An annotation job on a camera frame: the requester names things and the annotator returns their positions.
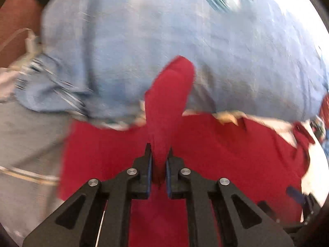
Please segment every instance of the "screw head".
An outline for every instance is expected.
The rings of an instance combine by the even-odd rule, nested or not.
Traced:
[[[97,186],[98,185],[98,180],[93,178],[93,179],[90,179],[88,181],[88,185],[90,185],[91,187],[94,187],[94,186]]]
[[[189,168],[183,168],[181,169],[181,174],[188,176],[191,173],[191,170]]]
[[[219,183],[223,186],[227,186],[230,183],[230,181],[227,178],[223,177],[219,180]]]
[[[127,174],[129,174],[130,176],[133,176],[133,175],[137,174],[137,170],[135,168],[129,168],[127,170]]]

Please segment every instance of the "light blue fabric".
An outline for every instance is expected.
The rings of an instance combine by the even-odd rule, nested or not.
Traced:
[[[273,0],[241,0],[237,12],[207,0],[51,0],[42,25],[37,61],[44,70],[22,75],[24,88],[16,91],[35,111],[137,114],[177,55],[195,65],[187,108],[198,111],[305,120],[327,92],[312,39]]]

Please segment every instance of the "gray cloth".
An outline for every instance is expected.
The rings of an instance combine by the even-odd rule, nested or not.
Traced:
[[[56,197],[66,113],[38,113],[16,100],[0,104],[0,222],[22,245],[61,203]]]
[[[93,118],[136,115],[156,75],[182,55],[196,69],[189,109],[287,121],[317,114],[327,71],[302,25],[273,0],[241,0],[237,12],[209,1],[51,0],[40,72],[21,77],[19,102]]]

